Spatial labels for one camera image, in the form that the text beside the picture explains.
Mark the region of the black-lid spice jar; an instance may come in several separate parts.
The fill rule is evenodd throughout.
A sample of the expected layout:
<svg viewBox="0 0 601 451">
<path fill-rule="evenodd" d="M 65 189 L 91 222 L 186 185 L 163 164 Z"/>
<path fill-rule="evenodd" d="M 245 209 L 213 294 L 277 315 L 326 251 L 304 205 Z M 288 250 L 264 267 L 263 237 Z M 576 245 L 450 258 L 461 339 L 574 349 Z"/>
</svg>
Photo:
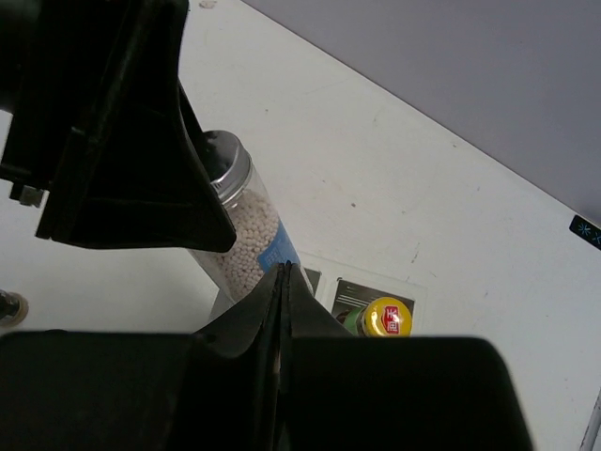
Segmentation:
<svg viewBox="0 0 601 451">
<path fill-rule="evenodd" d="M 20 324 L 28 314 L 28 301 L 18 293 L 0 292 L 1 315 L 0 325 L 2 327 L 13 327 Z"/>
</svg>

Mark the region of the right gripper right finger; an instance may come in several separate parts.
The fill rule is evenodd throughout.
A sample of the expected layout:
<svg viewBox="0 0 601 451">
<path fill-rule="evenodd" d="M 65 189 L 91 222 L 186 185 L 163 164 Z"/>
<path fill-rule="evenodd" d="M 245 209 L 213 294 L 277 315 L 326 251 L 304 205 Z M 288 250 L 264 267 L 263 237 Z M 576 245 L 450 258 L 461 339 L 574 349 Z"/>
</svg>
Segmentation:
<svg viewBox="0 0 601 451">
<path fill-rule="evenodd" d="M 358 337 L 287 266 L 279 420 L 292 450 L 591 450 L 600 302 L 588 289 L 511 301 L 470 327 Z"/>
</svg>

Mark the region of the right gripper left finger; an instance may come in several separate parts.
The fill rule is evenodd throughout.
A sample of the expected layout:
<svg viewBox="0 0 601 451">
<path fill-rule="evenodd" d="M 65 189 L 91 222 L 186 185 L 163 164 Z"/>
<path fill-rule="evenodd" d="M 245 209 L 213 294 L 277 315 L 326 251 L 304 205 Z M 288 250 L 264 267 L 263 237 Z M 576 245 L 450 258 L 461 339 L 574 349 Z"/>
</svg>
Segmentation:
<svg viewBox="0 0 601 451">
<path fill-rule="evenodd" d="M 285 279 L 193 334 L 5 334 L 2 448 L 274 449 Z"/>
</svg>

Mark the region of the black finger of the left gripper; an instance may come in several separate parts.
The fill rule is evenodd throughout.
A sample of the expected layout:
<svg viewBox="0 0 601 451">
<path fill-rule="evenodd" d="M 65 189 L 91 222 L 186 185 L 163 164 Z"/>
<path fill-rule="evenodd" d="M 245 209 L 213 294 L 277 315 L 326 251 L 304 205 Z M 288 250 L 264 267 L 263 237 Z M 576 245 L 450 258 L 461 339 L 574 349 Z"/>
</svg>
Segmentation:
<svg viewBox="0 0 601 451">
<path fill-rule="evenodd" d="M 179 81 L 186 1 L 5 1 L 1 177 L 36 235 L 86 249 L 224 252 L 235 229 Z"/>
</svg>

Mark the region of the red sauce bottle yellow cap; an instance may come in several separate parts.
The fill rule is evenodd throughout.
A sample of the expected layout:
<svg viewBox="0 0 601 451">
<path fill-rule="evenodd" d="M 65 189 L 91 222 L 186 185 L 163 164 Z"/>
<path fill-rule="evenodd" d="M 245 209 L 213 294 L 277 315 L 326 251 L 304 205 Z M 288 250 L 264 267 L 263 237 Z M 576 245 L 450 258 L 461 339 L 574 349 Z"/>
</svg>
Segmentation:
<svg viewBox="0 0 601 451">
<path fill-rule="evenodd" d="M 353 335 L 404 337 L 412 331 L 412 313 L 400 300 L 381 297 L 365 306 L 349 308 L 336 319 Z"/>
</svg>

